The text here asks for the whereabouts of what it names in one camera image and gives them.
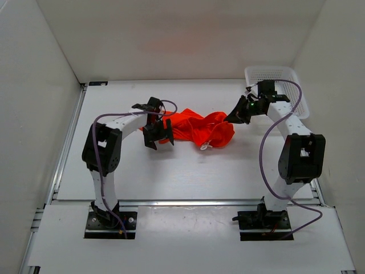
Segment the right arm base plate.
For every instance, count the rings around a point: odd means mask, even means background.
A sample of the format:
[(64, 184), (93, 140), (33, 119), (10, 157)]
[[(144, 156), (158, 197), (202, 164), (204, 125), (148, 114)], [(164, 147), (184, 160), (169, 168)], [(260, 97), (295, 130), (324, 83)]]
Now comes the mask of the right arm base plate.
[(261, 203), (254, 211), (238, 211), (232, 221), (239, 225), (241, 241), (294, 240), (286, 210), (269, 211)]

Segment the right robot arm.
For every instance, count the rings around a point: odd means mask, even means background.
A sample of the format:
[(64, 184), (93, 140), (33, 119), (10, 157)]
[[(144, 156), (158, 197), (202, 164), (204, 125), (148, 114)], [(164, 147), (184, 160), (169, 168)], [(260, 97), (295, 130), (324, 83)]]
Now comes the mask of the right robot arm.
[(263, 147), (259, 147), (259, 167), (269, 192), (252, 213), (240, 213), (235, 217), (245, 229), (265, 229), (283, 220), (286, 207), (294, 195), (322, 173), (325, 154), (325, 137), (313, 134), (294, 115), (294, 108), (285, 95), (261, 95), (257, 100), (241, 96), (225, 121), (233, 124), (249, 124), (252, 116), (267, 115), (274, 128), (279, 129), (284, 138), (282, 152), (278, 159), (279, 177), (270, 185), (263, 170)]

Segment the orange shorts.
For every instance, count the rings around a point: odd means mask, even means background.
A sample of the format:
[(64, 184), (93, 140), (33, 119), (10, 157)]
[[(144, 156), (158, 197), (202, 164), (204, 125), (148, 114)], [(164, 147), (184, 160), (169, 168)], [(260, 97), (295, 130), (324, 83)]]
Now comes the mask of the orange shorts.
[(193, 142), (198, 147), (203, 145), (224, 147), (235, 133), (233, 125), (224, 121), (226, 114), (221, 111), (201, 116), (186, 108), (175, 114), (168, 111), (167, 114), (169, 116), (163, 117), (163, 123), (164, 127), (167, 127), (166, 120), (171, 120), (173, 138), (178, 141)]

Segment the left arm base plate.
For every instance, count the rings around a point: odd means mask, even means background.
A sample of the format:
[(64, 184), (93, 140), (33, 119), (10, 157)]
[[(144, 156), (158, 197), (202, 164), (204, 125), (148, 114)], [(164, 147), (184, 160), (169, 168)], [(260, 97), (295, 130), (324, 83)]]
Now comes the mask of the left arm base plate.
[(126, 233), (120, 232), (121, 225), (102, 224), (92, 209), (89, 210), (85, 230), (85, 239), (134, 240), (136, 237), (137, 211), (121, 211), (120, 218)]

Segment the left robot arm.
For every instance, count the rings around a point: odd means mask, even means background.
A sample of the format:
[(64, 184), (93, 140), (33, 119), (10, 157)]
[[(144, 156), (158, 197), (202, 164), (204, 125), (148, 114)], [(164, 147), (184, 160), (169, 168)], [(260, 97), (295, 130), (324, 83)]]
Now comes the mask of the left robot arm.
[(101, 114), (90, 126), (82, 151), (82, 161), (94, 183), (95, 200), (91, 203), (97, 220), (108, 229), (126, 233), (125, 221), (119, 211), (114, 172), (121, 162), (122, 141), (141, 129), (144, 145), (157, 149), (156, 142), (174, 143), (171, 120), (163, 120), (177, 112), (170, 100), (151, 97), (146, 104), (134, 104), (126, 113)]

